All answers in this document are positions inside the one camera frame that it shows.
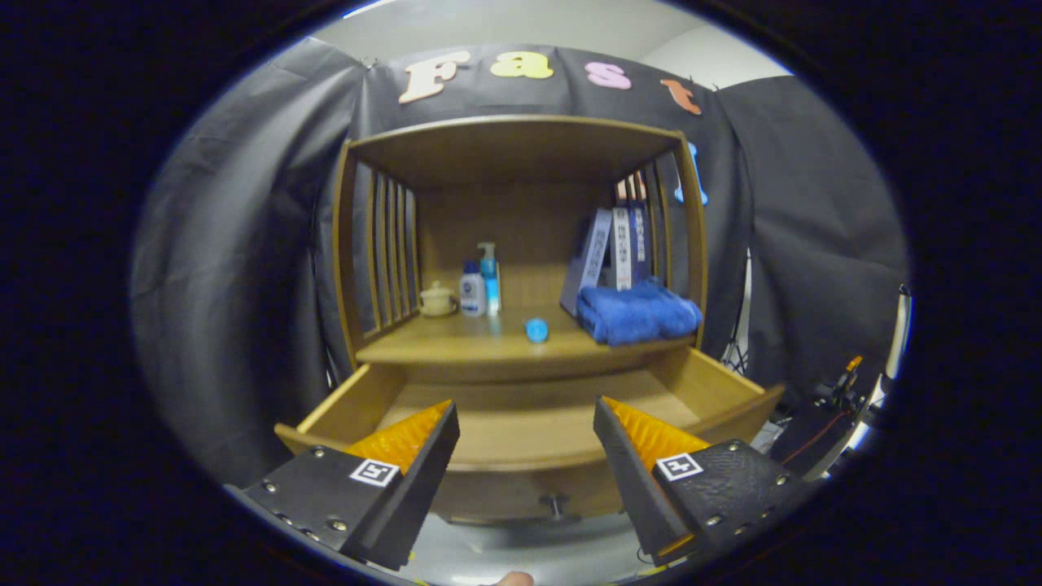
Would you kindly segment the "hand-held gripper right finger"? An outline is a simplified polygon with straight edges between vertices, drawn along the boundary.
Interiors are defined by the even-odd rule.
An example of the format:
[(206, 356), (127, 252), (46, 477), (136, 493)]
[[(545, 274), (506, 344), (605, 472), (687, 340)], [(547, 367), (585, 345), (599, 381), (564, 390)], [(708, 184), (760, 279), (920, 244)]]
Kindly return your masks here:
[(637, 541), (659, 566), (743, 548), (817, 489), (740, 439), (708, 443), (609, 396), (593, 428)]

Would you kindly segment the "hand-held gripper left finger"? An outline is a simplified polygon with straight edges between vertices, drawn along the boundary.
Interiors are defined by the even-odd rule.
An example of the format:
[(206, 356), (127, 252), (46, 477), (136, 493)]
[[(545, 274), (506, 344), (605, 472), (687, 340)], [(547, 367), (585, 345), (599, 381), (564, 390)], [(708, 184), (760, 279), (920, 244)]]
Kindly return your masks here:
[(239, 499), (307, 546), (397, 571), (458, 441), (458, 409), (444, 400), (348, 448), (309, 441)]

